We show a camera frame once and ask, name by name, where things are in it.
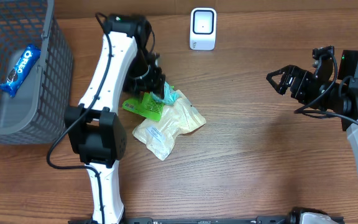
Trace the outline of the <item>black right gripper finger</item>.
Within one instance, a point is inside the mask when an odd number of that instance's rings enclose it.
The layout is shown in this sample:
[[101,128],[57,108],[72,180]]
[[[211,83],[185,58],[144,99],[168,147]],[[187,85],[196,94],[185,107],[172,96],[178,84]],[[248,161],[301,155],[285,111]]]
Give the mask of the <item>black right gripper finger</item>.
[[278,69],[276,71],[270,72],[270,73],[267,74],[266,79],[267,80],[273,80],[274,76],[288,75],[292,68],[293,68],[293,65],[287,65],[287,66],[285,66],[283,68],[280,68],[280,69]]
[[[278,75],[281,75],[281,79],[278,83],[276,83],[273,80],[273,77]],[[291,87],[293,83],[293,77],[289,73],[269,73],[268,82],[278,94],[284,95],[287,89]]]

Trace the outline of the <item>teal snack packet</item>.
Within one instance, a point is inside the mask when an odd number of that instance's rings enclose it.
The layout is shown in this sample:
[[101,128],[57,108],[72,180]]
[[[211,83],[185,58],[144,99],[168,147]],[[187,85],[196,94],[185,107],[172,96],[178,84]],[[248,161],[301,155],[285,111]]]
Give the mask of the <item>teal snack packet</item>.
[[174,105],[177,99],[181,97],[179,92],[173,89],[173,86],[169,85],[167,82],[164,84],[163,89],[164,97],[161,98],[160,96],[156,95],[155,93],[150,93],[153,100],[159,103],[163,103],[165,105]]

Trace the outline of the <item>green snack packet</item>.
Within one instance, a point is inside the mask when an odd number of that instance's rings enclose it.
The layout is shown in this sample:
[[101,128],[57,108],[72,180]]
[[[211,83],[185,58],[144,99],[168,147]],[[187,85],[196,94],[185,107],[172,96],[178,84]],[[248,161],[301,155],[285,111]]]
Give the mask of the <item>green snack packet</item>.
[[160,121],[165,103],[155,101],[150,93],[144,93],[143,98],[133,97],[124,101],[122,108],[141,115],[152,121]]

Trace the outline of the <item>beige paper pouch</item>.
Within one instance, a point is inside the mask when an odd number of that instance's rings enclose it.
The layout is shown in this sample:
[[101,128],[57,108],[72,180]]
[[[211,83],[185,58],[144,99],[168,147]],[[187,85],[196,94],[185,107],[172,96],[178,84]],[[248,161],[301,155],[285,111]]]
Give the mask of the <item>beige paper pouch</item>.
[[206,119],[189,99],[180,90],[176,93],[178,99],[173,105],[163,107],[160,121],[147,118],[132,132],[161,161],[173,151],[177,136],[192,133],[206,124]]

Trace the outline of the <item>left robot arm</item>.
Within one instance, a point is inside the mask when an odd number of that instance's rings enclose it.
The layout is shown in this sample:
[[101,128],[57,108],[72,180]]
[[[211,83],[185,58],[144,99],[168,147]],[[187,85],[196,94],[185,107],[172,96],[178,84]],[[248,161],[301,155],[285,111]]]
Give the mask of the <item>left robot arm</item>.
[[96,19],[103,30],[98,64],[77,106],[65,111],[65,135],[80,158],[79,169],[89,175],[94,211],[90,223],[123,223],[124,204],[119,190],[119,161],[127,135],[119,120],[121,93],[164,96],[165,75],[159,55],[147,50],[154,38],[145,16],[102,13]]

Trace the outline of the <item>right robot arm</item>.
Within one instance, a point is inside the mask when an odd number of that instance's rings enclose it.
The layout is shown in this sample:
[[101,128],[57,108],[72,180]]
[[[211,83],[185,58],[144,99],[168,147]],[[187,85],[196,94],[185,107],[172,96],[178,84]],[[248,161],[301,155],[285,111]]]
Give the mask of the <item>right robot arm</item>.
[[338,62],[330,45],[313,49],[312,57],[314,72],[287,65],[268,73],[266,79],[278,94],[290,91],[291,97],[301,103],[296,114],[341,120],[358,176],[358,50],[344,50]]

